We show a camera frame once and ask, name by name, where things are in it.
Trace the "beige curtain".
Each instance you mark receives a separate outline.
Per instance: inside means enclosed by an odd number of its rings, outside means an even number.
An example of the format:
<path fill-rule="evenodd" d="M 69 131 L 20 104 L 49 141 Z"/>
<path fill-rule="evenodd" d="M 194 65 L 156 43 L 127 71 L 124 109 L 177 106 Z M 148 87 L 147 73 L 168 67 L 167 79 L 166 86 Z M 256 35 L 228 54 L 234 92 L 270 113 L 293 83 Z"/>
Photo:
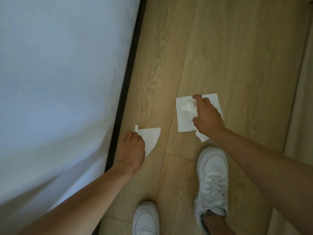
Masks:
<path fill-rule="evenodd" d="M 295 93 L 284 154 L 313 166 L 313 16 Z"/>

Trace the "person's right leg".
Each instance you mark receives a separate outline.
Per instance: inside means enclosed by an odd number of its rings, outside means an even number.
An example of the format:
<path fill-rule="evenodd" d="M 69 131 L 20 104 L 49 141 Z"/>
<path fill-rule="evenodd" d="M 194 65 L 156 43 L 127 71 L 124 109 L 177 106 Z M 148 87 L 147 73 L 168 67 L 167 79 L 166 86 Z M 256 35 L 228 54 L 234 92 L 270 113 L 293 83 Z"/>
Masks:
<path fill-rule="evenodd" d="M 202 223 L 209 235 L 236 235 L 224 217 L 208 210 L 201 215 Z"/>

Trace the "person's white left sneaker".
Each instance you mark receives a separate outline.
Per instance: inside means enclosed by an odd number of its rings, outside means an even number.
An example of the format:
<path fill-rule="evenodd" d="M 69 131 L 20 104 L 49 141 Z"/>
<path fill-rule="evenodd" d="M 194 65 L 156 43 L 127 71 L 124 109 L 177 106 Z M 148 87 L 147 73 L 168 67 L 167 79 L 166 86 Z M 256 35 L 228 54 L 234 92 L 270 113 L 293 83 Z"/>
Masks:
<path fill-rule="evenodd" d="M 158 207 L 145 201 L 138 204 L 132 223 L 132 235 L 160 235 Z"/>

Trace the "white bed sheet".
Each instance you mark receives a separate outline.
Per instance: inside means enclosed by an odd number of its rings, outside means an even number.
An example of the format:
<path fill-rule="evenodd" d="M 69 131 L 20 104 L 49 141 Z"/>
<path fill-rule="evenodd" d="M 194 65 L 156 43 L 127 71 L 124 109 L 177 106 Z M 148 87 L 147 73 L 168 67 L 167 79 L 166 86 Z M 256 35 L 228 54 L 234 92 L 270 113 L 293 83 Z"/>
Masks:
<path fill-rule="evenodd" d="M 0 235 L 102 173 L 141 0 L 0 0 Z"/>

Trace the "person's white right sneaker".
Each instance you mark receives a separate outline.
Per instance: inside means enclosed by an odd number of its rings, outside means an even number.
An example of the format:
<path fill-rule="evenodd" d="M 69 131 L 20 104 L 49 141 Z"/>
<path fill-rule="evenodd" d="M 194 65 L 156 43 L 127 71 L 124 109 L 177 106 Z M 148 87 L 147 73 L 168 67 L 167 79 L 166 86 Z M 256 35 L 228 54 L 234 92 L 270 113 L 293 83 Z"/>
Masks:
<path fill-rule="evenodd" d="M 197 161 L 199 189 L 194 201 L 194 216 L 204 235 L 210 235 L 204 214 L 227 217 L 229 170 L 225 153 L 214 146 L 201 151 Z"/>

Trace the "person's white sneaker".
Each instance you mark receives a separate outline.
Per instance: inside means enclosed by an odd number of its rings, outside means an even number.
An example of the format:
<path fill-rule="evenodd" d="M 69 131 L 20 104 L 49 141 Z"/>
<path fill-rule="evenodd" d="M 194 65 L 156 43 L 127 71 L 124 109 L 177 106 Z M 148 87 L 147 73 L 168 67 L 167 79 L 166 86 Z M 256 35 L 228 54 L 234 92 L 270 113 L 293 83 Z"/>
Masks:
<path fill-rule="evenodd" d="M 210 235 L 204 214 L 227 217 L 229 170 L 225 153 L 214 146 L 201 151 L 197 161 L 199 189 L 194 201 L 194 216 L 204 235 Z"/>
<path fill-rule="evenodd" d="M 145 201 L 138 204 L 132 223 L 132 235 L 160 235 L 158 207 Z"/>

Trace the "person's left forearm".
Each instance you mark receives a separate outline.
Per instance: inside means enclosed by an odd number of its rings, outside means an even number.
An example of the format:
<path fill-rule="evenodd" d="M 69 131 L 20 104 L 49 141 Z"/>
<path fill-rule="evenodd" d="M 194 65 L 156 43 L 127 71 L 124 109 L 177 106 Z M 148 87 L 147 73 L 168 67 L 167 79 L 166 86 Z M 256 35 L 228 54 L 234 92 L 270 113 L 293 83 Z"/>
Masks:
<path fill-rule="evenodd" d="M 123 186 L 139 170 L 114 165 L 16 235 L 90 235 Z"/>

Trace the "flat white tissue sheet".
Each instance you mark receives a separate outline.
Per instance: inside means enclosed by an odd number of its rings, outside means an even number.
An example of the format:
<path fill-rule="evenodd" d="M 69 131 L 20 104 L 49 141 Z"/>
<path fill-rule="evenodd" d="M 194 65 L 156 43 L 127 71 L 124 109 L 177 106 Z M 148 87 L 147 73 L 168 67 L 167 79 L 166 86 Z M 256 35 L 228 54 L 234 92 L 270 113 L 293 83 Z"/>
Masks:
<path fill-rule="evenodd" d="M 218 112 L 221 114 L 221 117 L 223 117 L 221 105 L 219 102 L 218 95 L 215 94 L 205 94 L 202 95 L 203 98 L 208 98 L 209 101 L 212 103 L 212 105 L 218 110 Z M 177 121 L 178 121 L 178 132 L 190 132 L 190 131 L 196 131 L 196 127 L 194 126 L 193 119 L 187 119 L 185 112 L 182 111 L 182 105 L 183 103 L 193 98 L 192 96 L 185 96 L 185 97 L 179 97 L 176 98 L 176 111 L 177 111 Z"/>

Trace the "person's left hand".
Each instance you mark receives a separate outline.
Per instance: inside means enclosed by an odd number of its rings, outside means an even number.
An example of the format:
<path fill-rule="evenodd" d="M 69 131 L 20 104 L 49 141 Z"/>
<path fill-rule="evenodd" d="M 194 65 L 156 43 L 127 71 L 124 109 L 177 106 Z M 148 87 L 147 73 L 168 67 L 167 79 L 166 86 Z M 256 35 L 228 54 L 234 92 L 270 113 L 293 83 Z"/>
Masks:
<path fill-rule="evenodd" d="M 113 167 L 118 168 L 131 179 L 143 165 L 145 146 L 123 146 L 121 138 L 117 143 Z"/>

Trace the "torn white tissue piece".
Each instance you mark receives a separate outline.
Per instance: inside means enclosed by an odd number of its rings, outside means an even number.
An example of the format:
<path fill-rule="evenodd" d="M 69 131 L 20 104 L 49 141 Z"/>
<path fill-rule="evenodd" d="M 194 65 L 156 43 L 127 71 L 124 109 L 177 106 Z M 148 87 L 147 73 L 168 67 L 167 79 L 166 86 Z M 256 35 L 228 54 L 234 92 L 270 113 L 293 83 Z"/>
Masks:
<path fill-rule="evenodd" d="M 198 130 L 196 131 L 196 136 L 200 139 L 201 142 L 205 142 L 209 140 L 210 138 L 202 133 L 200 133 Z"/>

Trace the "person's right hand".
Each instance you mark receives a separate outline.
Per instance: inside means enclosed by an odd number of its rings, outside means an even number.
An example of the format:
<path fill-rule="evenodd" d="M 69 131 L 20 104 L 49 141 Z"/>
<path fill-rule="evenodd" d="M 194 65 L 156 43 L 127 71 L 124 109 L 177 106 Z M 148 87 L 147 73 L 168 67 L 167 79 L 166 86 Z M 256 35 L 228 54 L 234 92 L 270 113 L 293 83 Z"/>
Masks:
<path fill-rule="evenodd" d="M 211 103 L 211 115 L 209 116 L 207 123 L 204 125 L 194 125 L 194 126 L 200 133 L 208 136 L 210 139 L 214 141 L 216 141 L 221 135 L 221 133 L 223 133 L 226 130 L 221 114 L 212 105 L 212 103 Z"/>

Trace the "person's right forearm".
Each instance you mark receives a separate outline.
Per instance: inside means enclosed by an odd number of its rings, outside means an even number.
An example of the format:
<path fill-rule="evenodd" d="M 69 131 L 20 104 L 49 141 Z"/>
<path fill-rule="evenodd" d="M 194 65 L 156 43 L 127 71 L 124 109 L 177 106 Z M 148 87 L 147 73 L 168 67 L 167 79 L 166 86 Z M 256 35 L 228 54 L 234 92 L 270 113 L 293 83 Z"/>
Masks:
<path fill-rule="evenodd" d="M 313 235 L 313 167 L 225 128 L 208 137 L 225 150 L 264 197 L 301 234 Z"/>

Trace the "black bed frame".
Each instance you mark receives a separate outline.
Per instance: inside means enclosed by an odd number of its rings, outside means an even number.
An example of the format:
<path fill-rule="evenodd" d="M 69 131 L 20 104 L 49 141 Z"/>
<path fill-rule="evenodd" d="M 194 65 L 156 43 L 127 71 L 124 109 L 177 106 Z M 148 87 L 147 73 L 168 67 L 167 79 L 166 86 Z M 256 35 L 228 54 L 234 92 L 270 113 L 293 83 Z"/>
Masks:
<path fill-rule="evenodd" d="M 127 101 L 127 94 L 128 94 L 129 86 L 131 82 L 131 76 L 132 76 L 132 71 L 134 67 L 135 56 L 136 56 L 136 51 L 137 51 L 138 42 L 140 38 L 146 4 L 147 4 L 147 0 L 140 0 L 104 173 L 106 173 L 113 166 L 113 162 L 115 158 L 117 143 L 119 139 L 119 133 L 120 133 L 121 125 L 122 125 L 123 114 L 124 114 L 125 105 Z"/>

